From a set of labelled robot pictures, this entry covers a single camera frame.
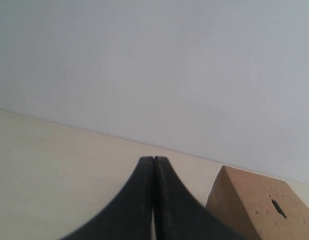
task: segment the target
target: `white wall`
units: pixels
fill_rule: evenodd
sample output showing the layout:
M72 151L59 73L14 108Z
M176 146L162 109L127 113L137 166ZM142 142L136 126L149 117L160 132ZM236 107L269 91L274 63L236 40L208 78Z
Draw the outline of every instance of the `white wall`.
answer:
M309 0L0 0L0 108L309 183Z

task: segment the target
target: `beige table surface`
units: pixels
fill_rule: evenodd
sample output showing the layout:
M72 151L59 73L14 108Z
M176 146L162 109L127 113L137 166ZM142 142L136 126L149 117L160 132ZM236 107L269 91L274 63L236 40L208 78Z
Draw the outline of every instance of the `beige table surface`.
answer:
M206 203L219 163L0 110L0 240L63 237L116 195L140 156L155 155ZM287 182L309 207L309 185Z

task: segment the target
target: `cork block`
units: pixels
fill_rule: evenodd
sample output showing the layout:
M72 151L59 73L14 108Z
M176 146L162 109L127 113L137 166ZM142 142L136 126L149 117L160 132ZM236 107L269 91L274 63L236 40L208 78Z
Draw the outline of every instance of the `cork block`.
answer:
M206 209L248 240L309 240L309 208L278 179L223 166Z

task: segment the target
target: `hole in cork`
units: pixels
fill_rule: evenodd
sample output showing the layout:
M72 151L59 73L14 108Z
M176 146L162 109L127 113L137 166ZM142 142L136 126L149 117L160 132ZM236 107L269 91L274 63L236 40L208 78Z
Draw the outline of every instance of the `hole in cork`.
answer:
M286 219L286 218L287 218L287 215L286 215L286 214L284 213L284 211L281 209L281 207L279 206L279 204L277 203L277 201L271 199L271 202L272 202L274 208L276 209L276 211L277 211L281 216L283 216L284 219Z

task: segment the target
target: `brown cork block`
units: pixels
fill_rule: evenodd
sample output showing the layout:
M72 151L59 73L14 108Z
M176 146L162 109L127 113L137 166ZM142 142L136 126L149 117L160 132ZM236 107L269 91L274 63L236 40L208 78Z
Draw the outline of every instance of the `brown cork block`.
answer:
M223 166L206 209L248 240L309 240L309 208L281 180Z

